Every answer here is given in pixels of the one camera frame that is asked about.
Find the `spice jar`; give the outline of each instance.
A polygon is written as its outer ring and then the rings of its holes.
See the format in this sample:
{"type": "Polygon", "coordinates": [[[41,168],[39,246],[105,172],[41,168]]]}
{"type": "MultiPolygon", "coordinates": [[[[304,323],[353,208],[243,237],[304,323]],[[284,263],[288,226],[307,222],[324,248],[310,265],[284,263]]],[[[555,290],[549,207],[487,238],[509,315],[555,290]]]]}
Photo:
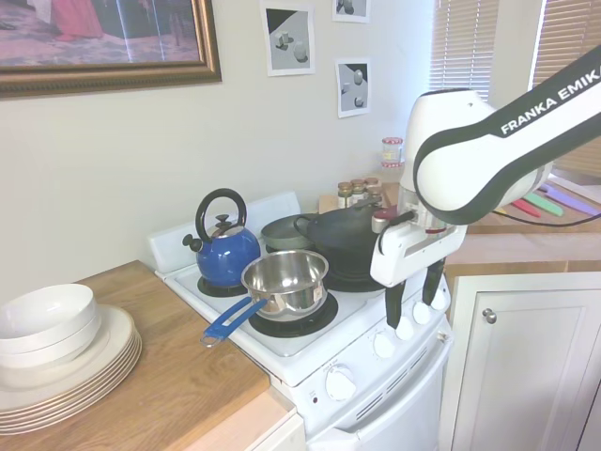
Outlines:
{"type": "Polygon", "coordinates": [[[402,138],[384,138],[382,139],[382,162],[383,163],[402,163],[403,153],[401,146],[402,138]]]}
{"type": "Polygon", "coordinates": [[[367,192],[365,191],[365,180],[354,179],[350,181],[353,186],[353,197],[352,205],[367,198],[367,192]]]}
{"type": "Polygon", "coordinates": [[[379,186],[370,186],[367,188],[367,198],[377,199],[378,207],[382,207],[382,189],[379,186]]]}
{"type": "Polygon", "coordinates": [[[376,186],[380,186],[379,179],[377,179],[375,177],[368,177],[367,179],[365,179],[365,188],[366,189],[376,187],[376,186]]]}
{"type": "Polygon", "coordinates": [[[338,208],[347,209],[352,205],[353,185],[347,181],[338,183],[338,208]]]}

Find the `white stove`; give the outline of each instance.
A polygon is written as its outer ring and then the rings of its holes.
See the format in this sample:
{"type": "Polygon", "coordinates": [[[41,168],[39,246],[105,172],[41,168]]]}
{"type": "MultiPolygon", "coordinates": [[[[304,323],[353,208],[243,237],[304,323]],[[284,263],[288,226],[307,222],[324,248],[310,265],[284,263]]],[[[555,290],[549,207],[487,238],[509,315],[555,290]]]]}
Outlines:
{"type": "MultiPolygon", "coordinates": [[[[299,212],[293,193],[280,194],[249,204],[247,226],[259,237],[264,225],[299,212]]],[[[200,272],[194,254],[181,244],[187,233],[195,235],[193,224],[149,238],[158,263],[157,275],[206,320],[213,321],[244,296],[214,298],[199,291],[200,272]]],[[[417,412],[411,412],[411,423],[405,423],[408,443],[417,434],[416,444],[407,450],[436,449],[441,371],[453,334],[444,317],[450,300],[444,279],[439,287],[438,309],[421,302],[424,279],[425,270],[406,283],[405,327],[401,334],[386,323],[384,290],[381,290],[330,291],[338,302],[336,317],[312,334],[277,338],[259,333],[246,321],[230,335],[236,345],[269,373],[271,384],[297,406],[310,449],[396,449],[392,445],[397,442],[394,436],[403,427],[377,427],[378,421],[386,417],[385,412],[382,415],[377,412],[397,409],[400,401],[394,399],[417,390],[425,381],[435,382],[438,388],[432,392],[435,396],[427,396],[431,391],[419,392],[425,401],[417,412]],[[420,422],[424,431],[428,421],[436,422],[435,433],[430,430],[420,434],[415,422],[420,422]]]]}

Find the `stove burner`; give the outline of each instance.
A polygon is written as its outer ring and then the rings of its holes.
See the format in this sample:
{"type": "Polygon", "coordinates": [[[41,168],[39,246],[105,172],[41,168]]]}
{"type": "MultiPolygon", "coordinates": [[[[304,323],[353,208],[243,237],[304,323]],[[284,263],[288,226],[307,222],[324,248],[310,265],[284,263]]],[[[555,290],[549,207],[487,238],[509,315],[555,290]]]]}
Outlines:
{"type": "Polygon", "coordinates": [[[235,287],[216,287],[202,276],[198,279],[197,286],[201,293],[213,298],[231,298],[232,296],[239,296],[248,292],[243,285],[235,287]]]}
{"type": "Polygon", "coordinates": [[[345,275],[332,271],[331,268],[323,279],[323,285],[327,289],[347,293],[366,293],[384,289],[384,286],[372,279],[369,274],[345,275]]]}
{"type": "Polygon", "coordinates": [[[272,321],[252,315],[249,319],[251,325],[261,334],[277,338],[294,338],[317,332],[330,324],[338,313],[336,298],[328,293],[326,302],[311,315],[295,321],[272,321]]]}

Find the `cable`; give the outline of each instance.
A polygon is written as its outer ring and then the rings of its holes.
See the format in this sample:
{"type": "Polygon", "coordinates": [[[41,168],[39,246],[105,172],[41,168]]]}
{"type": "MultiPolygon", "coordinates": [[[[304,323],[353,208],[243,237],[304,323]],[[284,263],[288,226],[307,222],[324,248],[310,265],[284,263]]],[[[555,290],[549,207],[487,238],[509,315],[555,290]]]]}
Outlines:
{"type": "Polygon", "coordinates": [[[549,223],[537,223],[535,221],[528,221],[527,219],[520,219],[512,216],[510,214],[501,213],[499,211],[493,211],[493,213],[498,214],[499,216],[504,216],[505,218],[513,219],[514,221],[518,221],[520,223],[531,224],[533,226],[545,226],[545,227],[572,227],[579,226],[580,224],[589,223],[590,221],[594,221],[595,219],[601,218],[601,213],[596,214],[595,216],[591,216],[590,218],[581,219],[580,221],[575,221],[574,223],[566,223],[566,224],[549,224],[549,223]]]}

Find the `window blinds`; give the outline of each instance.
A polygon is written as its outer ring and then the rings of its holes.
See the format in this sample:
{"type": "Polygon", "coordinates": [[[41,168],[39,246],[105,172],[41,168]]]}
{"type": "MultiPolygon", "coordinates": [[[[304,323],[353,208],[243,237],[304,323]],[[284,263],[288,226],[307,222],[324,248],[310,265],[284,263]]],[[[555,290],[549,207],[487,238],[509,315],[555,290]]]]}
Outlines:
{"type": "MultiPolygon", "coordinates": [[[[601,44],[601,0],[547,0],[533,84],[601,44]]],[[[559,169],[601,177],[601,139],[561,157],[559,169]]]]}
{"type": "Polygon", "coordinates": [[[430,89],[468,87],[488,99],[499,0],[435,0],[430,89]]]}

